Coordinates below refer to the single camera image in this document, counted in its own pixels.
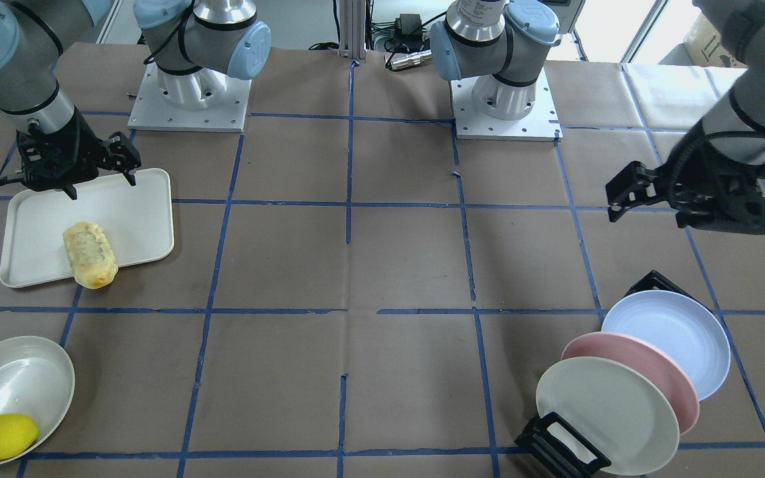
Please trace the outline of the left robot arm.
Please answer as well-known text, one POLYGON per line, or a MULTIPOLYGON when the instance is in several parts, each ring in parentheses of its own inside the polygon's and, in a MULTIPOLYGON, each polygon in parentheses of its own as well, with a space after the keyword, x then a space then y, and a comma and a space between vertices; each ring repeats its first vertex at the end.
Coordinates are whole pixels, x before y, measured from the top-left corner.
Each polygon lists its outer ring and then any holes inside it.
MULTIPOLYGON (((747 69, 654 170, 632 161, 605 193, 616 222, 631 208, 667 202, 677 225, 765 235, 765 1, 696 1, 722 44, 747 69)), ((482 110, 516 120, 503 107, 529 93, 558 35, 556 13, 538 1, 458 1, 430 30, 440 78, 479 78, 482 110)))

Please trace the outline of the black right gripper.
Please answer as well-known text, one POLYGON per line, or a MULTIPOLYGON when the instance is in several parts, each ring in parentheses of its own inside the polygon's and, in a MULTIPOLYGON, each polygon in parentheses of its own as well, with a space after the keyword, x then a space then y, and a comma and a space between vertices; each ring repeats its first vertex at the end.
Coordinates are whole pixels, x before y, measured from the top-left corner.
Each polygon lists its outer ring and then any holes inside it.
POLYGON ((39 124, 18 132, 17 149, 22 185, 38 193, 62 191, 72 200, 77 200, 76 185, 96 179, 100 168, 121 173, 136 187, 134 171, 142 166, 139 151, 124 133, 98 139, 79 110, 57 132, 43 133, 39 124))

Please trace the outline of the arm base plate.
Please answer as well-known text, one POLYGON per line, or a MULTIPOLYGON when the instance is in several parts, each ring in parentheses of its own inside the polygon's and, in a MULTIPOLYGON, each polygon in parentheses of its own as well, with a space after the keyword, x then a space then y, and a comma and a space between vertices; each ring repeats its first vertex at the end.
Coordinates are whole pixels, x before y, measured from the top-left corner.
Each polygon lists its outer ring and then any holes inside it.
POLYGON ((494 76, 449 82, 459 139, 555 141, 564 137, 545 70, 513 87, 494 76))
POLYGON ((134 130, 242 133, 251 80, 202 69, 186 76, 145 70, 127 126, 134 130))

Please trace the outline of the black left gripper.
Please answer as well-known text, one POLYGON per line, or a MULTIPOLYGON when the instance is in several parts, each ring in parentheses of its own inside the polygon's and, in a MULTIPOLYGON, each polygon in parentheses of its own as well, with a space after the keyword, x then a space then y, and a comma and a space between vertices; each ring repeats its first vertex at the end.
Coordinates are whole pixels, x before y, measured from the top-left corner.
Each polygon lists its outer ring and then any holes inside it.
POLYGON ((717 151, 716 139, 765 140, 765 132, 692 129, 678 142, 665 164, 665 200, 678 227, 765 235, 765 149, 764 161, 749 165, 717 151))

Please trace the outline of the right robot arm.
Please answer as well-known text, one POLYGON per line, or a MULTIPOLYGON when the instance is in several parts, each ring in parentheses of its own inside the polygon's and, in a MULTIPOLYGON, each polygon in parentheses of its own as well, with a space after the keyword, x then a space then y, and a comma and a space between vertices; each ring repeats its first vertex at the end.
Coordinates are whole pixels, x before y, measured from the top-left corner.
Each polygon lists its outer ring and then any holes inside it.
MULTIPOLYGON (((110 1, 0 1, 0 111, 16 127, 19 169, 0 187, 58 190, 77 199, 76 185, 100 170, 131 187, 141 157, 121 132, 103 140, 52 73, 52 64, 110 11, 110 1)), ((257 76, 272 45, 270 27, 252 1, 136 1, 137 27, 149 46, 171 103, 183 105, 180 80, 257 76)))

